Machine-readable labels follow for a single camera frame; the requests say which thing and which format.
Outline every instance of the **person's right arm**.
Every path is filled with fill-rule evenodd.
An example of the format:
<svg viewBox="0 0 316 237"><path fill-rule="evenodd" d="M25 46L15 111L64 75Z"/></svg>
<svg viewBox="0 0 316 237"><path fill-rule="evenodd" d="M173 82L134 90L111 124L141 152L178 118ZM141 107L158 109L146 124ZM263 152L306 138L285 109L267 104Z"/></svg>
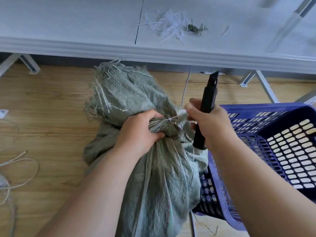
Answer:
<svg viewBox="0 0 316 237"><path fill-rule="evenodd" d="M316 204L239 139L223 108L202 113L200 100L190 102L185 108L191 120L198 122L249 235L316 236Z"/></svg>

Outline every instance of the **hand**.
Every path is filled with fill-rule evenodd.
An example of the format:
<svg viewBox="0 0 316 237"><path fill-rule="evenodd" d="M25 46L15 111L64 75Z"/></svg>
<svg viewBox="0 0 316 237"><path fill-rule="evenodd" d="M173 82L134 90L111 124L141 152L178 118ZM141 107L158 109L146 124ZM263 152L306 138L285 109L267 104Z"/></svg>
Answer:
<svg viewBox="0 0 316 237"><path fill-rule="evenodd" d="M188 120L197 121L202 135L205 137L205 144L210 150L216 141L226 141L230 136L236 136L231 126L227 111L216 105L211 113L203 113L199 111L201 107L201 99L191 98L190 103L185 105L185 109L189 114ZM191 127L195 130L195 123L191 123Z"/></svg>
<svg viewBox="0 0 316 237"><path fill-rule="evenodd" d="M162 117L154 109L128 117L118 135L114 150L127 151L138 161L157 140L165 137L164 133L151 133L148 129L150 119Z"/></svg>

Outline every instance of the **person's left hand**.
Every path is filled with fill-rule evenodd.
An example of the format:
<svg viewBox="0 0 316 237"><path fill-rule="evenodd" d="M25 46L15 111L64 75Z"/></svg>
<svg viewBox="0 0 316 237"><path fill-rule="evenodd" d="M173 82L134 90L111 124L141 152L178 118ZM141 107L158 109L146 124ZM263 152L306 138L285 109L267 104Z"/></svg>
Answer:
<svg viewBox="0 0 316 237"><path fill-rule="evenodd" d="M128 117L118 135L114 150L127 151L138 161L157 140L165 137L162 132L151 133L148 129L150 119L162 117L154 109Z"/></svg>

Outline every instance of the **gray-green sack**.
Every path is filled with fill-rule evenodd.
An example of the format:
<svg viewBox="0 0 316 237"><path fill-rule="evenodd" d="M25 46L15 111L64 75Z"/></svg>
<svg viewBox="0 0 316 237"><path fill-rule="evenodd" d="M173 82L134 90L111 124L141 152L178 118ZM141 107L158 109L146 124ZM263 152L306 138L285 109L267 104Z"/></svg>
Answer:
<svg viewBox="0 0 316 237"><path fill-rule="evenodd" d="M151 132L164 132L166 137L158 140L132 171L115 236L176 236L188 212L199 203L199 173L208 164L207 151L192 153L190 123L168 120L185 111L170 102L145 68L126 67L118 61L102 63L92 87L94 94L86 111L100 118L100 128L84 150L89 171L113 148L129 116L154 108L166 117L149 123Z"/></svg>

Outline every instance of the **black box cutter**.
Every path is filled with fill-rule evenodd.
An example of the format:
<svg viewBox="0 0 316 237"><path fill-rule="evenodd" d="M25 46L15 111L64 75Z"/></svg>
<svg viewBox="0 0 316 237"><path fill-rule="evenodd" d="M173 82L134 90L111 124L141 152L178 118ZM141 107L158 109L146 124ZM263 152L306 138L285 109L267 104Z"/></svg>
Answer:
<svg viewBox="0 0 316 237"><path fill-rule="evenodd" d="M204 113L210 113L215 106L215 98L217 95L217 80L218 80L219 72L216 71L212 73L209 77L209 81L207 82L206 87L204 88L203 98L201 102L200 111ZM206 147L204 145L205 138L201 134L200 128L198 124L195 128L195 136L193 141L193 146L200 150L205 150Z"/></svg>

